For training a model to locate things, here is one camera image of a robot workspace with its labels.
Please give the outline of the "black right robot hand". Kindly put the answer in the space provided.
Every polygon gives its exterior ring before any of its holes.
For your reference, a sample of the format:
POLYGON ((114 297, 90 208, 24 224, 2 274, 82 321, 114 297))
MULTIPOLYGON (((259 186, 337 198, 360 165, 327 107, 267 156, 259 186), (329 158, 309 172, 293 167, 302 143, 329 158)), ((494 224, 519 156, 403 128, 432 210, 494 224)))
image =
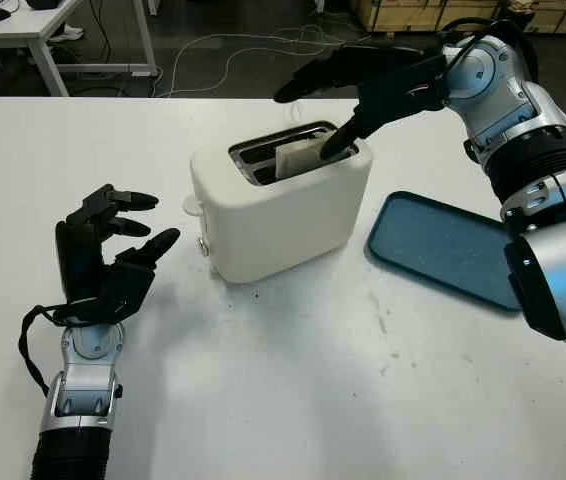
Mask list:
POLYGON ((442 109, 449 95, 446 67, 437 49, 348 44, 297 70, 273 100, 290 103, 317 91, 357 89, 353 116, 321 148, 320 157, 327 160, 390 122, 442 109))

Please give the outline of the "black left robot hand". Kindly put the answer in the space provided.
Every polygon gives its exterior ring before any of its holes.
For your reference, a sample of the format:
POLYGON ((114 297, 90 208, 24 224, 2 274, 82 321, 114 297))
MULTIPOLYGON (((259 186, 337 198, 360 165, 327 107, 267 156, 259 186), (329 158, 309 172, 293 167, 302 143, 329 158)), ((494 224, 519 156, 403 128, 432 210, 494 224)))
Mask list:
POLYGON ((106 184, 57 223, 57 255, 68 302, 88 301, 115 312, 143 302, 158 260, 175 245, 180 230, 168 228, 152 235, 148 226, 123 214, 149 211, 158 203, 153 195, 120 191, 106 184), (107 264, 102 247, 113 236, 144 238, 146 243, 120 252, 107 264))

